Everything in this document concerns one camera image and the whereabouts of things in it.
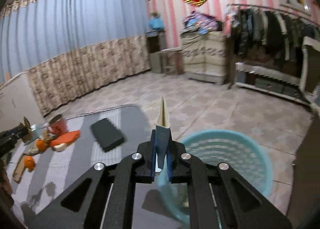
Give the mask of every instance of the black wallet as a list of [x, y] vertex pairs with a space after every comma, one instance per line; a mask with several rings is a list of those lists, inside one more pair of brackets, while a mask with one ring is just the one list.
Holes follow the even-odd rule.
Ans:
[[104, 152], [110, 151], [124, 142], [124, 136], [107, 119], [99, 120], [90, 126], [91, 132]]

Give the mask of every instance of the metal screw head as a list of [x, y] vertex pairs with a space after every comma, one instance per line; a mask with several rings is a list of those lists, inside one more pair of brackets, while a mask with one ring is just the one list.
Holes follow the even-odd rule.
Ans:
[[221, 169], [223, 171], [226, 171], [228, 168], [229, 168], [228, 163], [222, 162], [222, 163], [219, 164], [219, 169]]
[[139, 152], [136, 152], [132, 154], [131, 156], [134, 160], [140, 160], [142, 158], [142, 155]]
[[100, 170], [102, 170], [102, 169], [104, 168], [104, 164], [101, 163], [101, 162], [98, 162], [98, 163], [96, 163], [93, 167], [94, 167], [94, 169], [95, 169], [96, 171], [100, 171]]
[[190, 153], [182, 153], [181, 158], [184, 160], [189, 160], [191, 158], [191, 154]]

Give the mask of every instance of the orange toy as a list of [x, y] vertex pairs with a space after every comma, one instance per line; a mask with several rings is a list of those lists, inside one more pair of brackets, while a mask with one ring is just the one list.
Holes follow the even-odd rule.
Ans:
[[33, 169], [35, 168], [36, 164], [35, 164], [35, 161], [33, 160], [33, 158], [31, 156], [25, 157], [24, 166], [26, 168], [28, 168], [30, 171], [33, 171]]
[[72, 144], [75, 140], [77, 140], [80, 137], [80, 131], [72, 131], [67, 132], [61, 136], [59, 136], [57, 139], [50, 142], [50, 147], [60, 145], [62, 143], [66, 143], [68, 145]]
[[48, 148], [48, 145], [44, 142], [44, 140], [41, 139], [36, 140], [36, 146], [41, 152], [44, 152]]

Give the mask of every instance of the blue plastic bag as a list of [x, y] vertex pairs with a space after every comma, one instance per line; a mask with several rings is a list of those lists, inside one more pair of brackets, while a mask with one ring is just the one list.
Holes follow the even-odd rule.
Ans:
[[164, 30], [164, 25], [160, 18], [150, 19], [148, 25], [152, 30]]

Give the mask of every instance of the gray striped blanket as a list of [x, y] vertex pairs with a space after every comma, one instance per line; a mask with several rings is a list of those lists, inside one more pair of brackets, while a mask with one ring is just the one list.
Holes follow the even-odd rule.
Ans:
[[[107, 153], [103, 152], [99, 144], [95, 142], [90, 131], [90, 125], [103, 118], [108, 118], [126, 138], [125, 143]], [[106, 165], [118, 163], [123, 157], [136, 152], [138, 145], [148, 141], [151, 135], [148, 119], [135, 105], [68, 118], [67, 124], [69, 131], [80, 130], [81, 137], [62, 152], [48, 149], [34, 156], [36, 163], [34, 171], [26, 170], [20, 184], [11, 180], [13, 194], [15, 199], [21, 203], [26, 225], [35, 214], [44, 209], [96, 162], [103, 162]], [[21, 143], [13, 153], [7, 167], [9, 179], [12, 179], [13, 170], [21, 154], [26, 152], [31, 145], [25, 146]], [[149, 191], [148, 186], [150, 185], [137, 186], [137, 191], [140, 192], [142, 189], [143, 192], [138, 193], [139, 197], [136, 197], [135, 213], [138, 215], [134, 219], [137, 224], [133, 225], [134, 228], [150, 228], [150, 225], [147, 227], [148, 224], [143, 226], [140, 224], [142, 217], [145, 219], [148, 213], [152, 214], [142, 208]]]

